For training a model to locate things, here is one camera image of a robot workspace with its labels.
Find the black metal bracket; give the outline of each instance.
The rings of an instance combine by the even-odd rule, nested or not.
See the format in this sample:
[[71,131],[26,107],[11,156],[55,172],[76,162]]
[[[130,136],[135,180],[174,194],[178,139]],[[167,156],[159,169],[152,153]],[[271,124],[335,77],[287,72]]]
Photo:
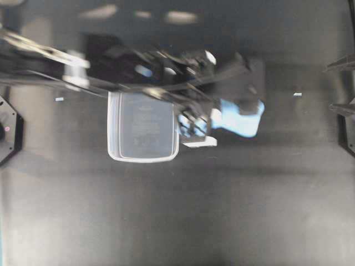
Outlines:
[[332,104],[329,108],[345,117],[347,146],[355,153],[355,99],[349,104]]
[[0,96],[0,165],[22,148],[23,118]]

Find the blue object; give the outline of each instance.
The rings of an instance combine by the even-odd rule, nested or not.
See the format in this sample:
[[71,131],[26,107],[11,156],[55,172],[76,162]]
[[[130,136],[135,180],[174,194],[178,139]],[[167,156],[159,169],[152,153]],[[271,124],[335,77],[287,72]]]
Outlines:
[[[182,128],[179,129],[179,134],[185,136],[185,137],[191,137],[188,129],[190,128],[190,123],[187,118],[185,118],[183,115],[178,116],[179,122],[182,124]],[[198,137],[204,137],[207,132],[207,122],[204,121],[203,119],[198,119],[195,122],[195,125],[198,126],[200,129],[194,128],[194,134]]]
[[220,101],[222,119],[220,121],[213,120],[212,128],[223,128],[243,137],[255,137],[260,118],[265,110],[264,104],[258,101],[258,112],[255,115],[241,115],[236,104],[223,99]]

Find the plastic lid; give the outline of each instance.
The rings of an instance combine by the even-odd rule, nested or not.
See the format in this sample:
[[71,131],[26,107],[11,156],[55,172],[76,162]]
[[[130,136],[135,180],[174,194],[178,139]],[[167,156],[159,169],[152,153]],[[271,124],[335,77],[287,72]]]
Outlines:
[[173,104],[143,94],[109,93],[107,133],[118,161],[170,161],[179,151]]

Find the small white piece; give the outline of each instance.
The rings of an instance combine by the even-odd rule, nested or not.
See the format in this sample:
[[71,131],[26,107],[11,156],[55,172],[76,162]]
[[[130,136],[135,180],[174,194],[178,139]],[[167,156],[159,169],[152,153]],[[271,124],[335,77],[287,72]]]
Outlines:
[[206,56],[207,56],[208,60],[211,63],[213,63],[213,65],[216,65],[217,64],[217,59],[214,57],[214,55],[211,52],[207,51],[207,50],[205,50],[205,53],[206,53]]
[[216,147],[217,140],[214,137],[207,136],[205,141],[200,142],[189,142],[189,143],[182,143],[189,148],[200,148],[200,147]]

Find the black table surface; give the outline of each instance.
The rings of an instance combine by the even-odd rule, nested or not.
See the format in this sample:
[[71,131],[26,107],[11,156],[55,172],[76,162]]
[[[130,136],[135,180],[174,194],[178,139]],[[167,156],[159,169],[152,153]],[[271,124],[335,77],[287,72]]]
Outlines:
[[23,150],[0,168],[5,265],[354,263],[355,158],[328,109],[353,98],[353,76],[323,72],[353,52],[346,0],[28,0],[2,17],[60,49],[109,33],[266,61],[256,138],[218,130],[218,147],[148,165],[109,157],[105,99],[1,89],[25,120]]

